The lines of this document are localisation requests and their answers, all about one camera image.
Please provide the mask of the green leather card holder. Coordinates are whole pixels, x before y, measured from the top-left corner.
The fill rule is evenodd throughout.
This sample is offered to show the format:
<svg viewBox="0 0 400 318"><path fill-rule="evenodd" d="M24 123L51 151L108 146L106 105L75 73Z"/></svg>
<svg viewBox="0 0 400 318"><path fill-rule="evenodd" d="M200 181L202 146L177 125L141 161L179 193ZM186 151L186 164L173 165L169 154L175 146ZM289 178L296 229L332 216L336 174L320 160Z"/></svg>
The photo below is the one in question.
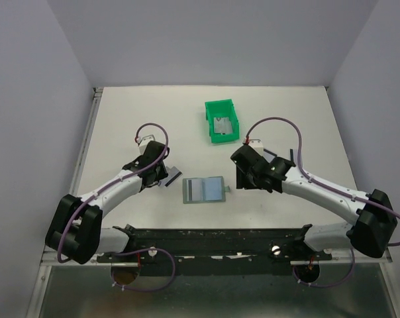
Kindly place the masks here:
<svg viewBox="0 0 400 318"><path fill-rule="evenodd" d="M203 198L198 202L187 201L187 180L201 179L203 182ZM218 203L226 201L226 194L230 193L231 188L225 184L222 176L213 176L207 178L184 178L182 181L182 199L183 204L199 204L199 203Z"/></svg>

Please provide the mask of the silver magnetic stripe card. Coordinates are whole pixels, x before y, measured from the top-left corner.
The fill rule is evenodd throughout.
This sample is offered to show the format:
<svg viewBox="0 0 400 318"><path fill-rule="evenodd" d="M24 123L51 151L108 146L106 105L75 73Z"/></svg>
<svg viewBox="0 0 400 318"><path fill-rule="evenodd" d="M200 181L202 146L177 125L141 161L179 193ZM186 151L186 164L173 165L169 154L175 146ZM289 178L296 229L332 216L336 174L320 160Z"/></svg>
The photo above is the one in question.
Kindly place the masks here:
<svg viewBox="0 0 400 318"><path fill-rule="evenodd" d="M201 179L187 180L187 201L198 202L203 198L203 182Z"/></svg>

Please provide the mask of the patterned credit card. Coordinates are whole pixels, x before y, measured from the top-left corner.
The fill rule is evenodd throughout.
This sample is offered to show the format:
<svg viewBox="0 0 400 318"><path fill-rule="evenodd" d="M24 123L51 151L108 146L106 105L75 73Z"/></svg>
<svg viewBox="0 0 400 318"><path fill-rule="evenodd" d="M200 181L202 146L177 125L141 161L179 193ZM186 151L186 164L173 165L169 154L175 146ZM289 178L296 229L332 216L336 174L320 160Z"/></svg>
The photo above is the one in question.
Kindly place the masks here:
<svg viewBox="0 0 400 318"><path fill-rule="evenodd" d="M174 176L178 175L178 173L179 173L179 170L175 166L172 166L172 167L167 166L166 170L167 170L168 176L170 178L173 178Z"/></svg>

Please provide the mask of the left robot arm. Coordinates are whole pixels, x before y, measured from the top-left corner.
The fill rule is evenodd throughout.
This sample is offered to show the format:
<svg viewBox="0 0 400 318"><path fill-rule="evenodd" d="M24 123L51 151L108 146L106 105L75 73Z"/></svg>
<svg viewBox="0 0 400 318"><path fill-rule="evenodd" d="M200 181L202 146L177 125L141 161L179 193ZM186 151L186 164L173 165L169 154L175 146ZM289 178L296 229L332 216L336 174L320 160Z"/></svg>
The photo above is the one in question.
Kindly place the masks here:
<svg viewBox="0 0 400 318"><path fill-rule="evenodd" d="M102 227L104 217L124 200L156 186L168 176L164 159L170 148L155 140L138 145L140 155L97 189L79 197L61 198L45 238L63 264L73 260L85 264L94 254L112 252L121 262L129 261L135 246L120 229Z"/></svg>

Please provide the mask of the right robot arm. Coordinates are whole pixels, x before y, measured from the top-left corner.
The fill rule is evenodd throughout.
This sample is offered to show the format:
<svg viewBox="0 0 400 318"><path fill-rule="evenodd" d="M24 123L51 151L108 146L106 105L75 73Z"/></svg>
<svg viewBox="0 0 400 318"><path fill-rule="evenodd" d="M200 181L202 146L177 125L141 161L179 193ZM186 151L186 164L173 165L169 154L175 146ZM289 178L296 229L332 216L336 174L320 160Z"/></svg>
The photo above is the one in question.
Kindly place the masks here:
<svg viewBox="0 0 400 318"><path fill-rule="evenodd" d="M260 189L294 195L342 218L332 225L305 225L300 237L293 242L293 253L306 260L316 252L330 248L354 248L371 258L381 258L397 226L397 220L386 210L388 196L374 190L371 195L349 190L342 195L342 187L322 182L303 174L299 165L279 156L271 161L251 146L243 145L230 159L236 165L238 189Z"/></svg>

